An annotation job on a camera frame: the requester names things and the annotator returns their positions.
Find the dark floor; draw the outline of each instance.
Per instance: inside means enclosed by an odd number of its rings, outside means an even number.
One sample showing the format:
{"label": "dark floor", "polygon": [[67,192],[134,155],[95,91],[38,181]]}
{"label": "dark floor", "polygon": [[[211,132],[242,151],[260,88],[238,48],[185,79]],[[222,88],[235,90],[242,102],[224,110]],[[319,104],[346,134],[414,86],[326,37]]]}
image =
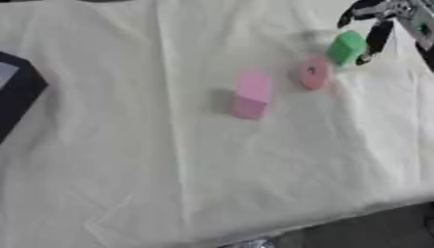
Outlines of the dark floor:
{"label": "dark floor", "polygon": [[434,208],[415,205],[289,232],[273,241],[277,248],[432,248],[426,216],[434,217]]}

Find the table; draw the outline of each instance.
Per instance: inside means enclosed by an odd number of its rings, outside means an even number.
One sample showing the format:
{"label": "table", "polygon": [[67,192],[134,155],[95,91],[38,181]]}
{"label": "table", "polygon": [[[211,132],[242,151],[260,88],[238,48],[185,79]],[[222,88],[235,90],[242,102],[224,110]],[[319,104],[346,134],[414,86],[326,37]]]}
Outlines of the table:
{"label": "table", "polygon": [[[401,27],[294,80],[351,2],[1,5],[0,49],[50,83],[0,146],[2,247],[212,247],[432,200],[433,76]],[[245,69],[273,77],[261,121],[228,114]]]}

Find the green cube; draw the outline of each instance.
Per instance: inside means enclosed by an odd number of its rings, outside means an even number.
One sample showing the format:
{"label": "green cube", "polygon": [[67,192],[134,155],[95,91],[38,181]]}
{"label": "green cube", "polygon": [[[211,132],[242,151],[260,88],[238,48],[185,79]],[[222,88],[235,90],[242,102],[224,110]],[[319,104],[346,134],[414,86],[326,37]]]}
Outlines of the green cube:
{"label": "green cube", "polygon": [[366,51],[366,42],[356,31],[340,34],[327,51],[327,56],[336,65],[344,66],[356,61]]}

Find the pink cube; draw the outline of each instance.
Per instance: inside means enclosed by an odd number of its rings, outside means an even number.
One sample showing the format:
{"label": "pink cube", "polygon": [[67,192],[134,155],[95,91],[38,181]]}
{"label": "pink cube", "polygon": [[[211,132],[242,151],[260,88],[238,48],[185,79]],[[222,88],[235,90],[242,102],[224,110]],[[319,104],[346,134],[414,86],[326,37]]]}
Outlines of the pink cube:
{"label": "pink cube", "polygon": [[301,84],[315,90],[328,83],[331,77],[331,64],[325,57],[316,56],[304,62],[298,72]]}
{"label": "pink cube", "polygon": [[259,119],[271,100],[271,77],[245,72],[238,80],[232,114],[245,119]]}

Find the white tablecloth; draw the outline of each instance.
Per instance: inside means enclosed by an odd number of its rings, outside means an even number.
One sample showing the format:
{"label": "white tablecloth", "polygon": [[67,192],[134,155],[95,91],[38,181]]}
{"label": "white tablecloth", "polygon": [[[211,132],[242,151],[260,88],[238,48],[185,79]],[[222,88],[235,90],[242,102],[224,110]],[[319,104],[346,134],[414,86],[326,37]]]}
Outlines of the white tablecloth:
{"label": "white tablecloth", "polygon": [[[294,80],[351,2],[0,5],[0,50],[50,83],[0,145],[0,246],[211,247],[434,197],[434,77],[402,28]],[[229,115],[245,69],[273,77],[261,121]]]}

